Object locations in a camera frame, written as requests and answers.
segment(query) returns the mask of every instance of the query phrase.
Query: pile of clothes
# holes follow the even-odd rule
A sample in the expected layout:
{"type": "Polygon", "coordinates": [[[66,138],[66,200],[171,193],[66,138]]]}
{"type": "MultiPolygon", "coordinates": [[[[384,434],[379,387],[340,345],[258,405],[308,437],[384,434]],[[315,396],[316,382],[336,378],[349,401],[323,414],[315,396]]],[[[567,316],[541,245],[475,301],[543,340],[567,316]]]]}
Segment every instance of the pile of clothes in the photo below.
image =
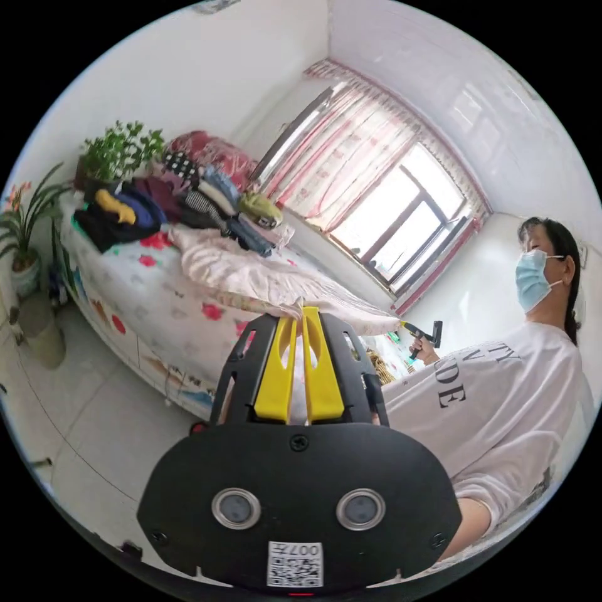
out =
{"type": "Polygon", "coordinates": [[[114,244],[143,240],[165,223],[217,229],[262,257],[286,246],[294,229],[252,183],[240,190],[213,164],[200,166],[183,150],[168,150],[147,177],[101,189],[74,214],[101,253],[114,244]]]}

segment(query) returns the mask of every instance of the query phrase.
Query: tile floor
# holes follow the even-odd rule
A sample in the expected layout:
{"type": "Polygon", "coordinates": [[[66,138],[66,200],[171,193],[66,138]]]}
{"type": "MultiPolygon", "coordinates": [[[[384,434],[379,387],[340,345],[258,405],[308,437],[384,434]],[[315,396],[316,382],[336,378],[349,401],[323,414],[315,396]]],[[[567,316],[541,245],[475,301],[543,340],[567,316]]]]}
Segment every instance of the tile floor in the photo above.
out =
{"type": "Polygon", "coordinates": [[[145,562],[172,573],[146,541],[135,511],[151,470],[197,419],[141,380],[102,342],[77,307],[61,310],[67,353],[55,371],[0,329],[0,383],[13,431],[38,475],[88,530],[142,547],[145,562]]]}

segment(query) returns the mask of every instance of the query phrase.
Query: blue surgical mask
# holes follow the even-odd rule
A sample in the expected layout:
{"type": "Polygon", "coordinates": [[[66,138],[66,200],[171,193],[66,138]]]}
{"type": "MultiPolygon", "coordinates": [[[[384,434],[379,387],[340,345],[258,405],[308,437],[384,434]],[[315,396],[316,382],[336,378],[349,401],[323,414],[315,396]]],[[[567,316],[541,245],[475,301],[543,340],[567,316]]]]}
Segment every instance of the blue surgical mask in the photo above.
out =
{"type": "Polygon", "coordinates": [[[563,259],[564,255],[547,255],[540,249],[533,249],[520,256],[516,266],[516,290],[526,314],[550,294],[553,286],[562,282],[558,280],[550,284],[546,279],[546,261],[552,258],[563,259]]]}

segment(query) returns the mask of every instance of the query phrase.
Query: red bag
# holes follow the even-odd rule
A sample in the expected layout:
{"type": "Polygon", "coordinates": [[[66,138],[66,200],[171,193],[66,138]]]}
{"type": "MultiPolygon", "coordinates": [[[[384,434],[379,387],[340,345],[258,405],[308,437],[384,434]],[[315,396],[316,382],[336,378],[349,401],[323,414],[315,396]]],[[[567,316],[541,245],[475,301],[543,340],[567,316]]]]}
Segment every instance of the red bag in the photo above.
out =
{"type": "Polygon", "coordinates": [[[184,151],[200,167],[214,165],[225,173],[239,192],[244,192],[257,161],[222,138],[199,130],[178,136],[169,144],[173,152],[184,151]]]}

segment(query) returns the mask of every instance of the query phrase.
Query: curtain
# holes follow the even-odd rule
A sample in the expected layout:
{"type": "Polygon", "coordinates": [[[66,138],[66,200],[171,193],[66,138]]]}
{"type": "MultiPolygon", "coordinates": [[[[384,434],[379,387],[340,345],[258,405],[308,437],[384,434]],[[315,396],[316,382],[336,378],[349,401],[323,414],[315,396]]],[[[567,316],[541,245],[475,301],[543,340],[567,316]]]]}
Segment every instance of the curtain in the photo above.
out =
{"type": "Polygon", "coordinates": [[[311,225],[329,233],[393,169],[418,139],[423,126],[380,88],[329,60],[306,76],[345,81],[335,101],[265,192],[311,225]]]}
{"type": "Polygon", "coordinates": [[[420,135],[420,143],[437,160],[466,199],[473,215],[474,227],[479,232],[487,218],[492,214],[485,195],[440,136],[429,129],[424,129],[420,135]]]}

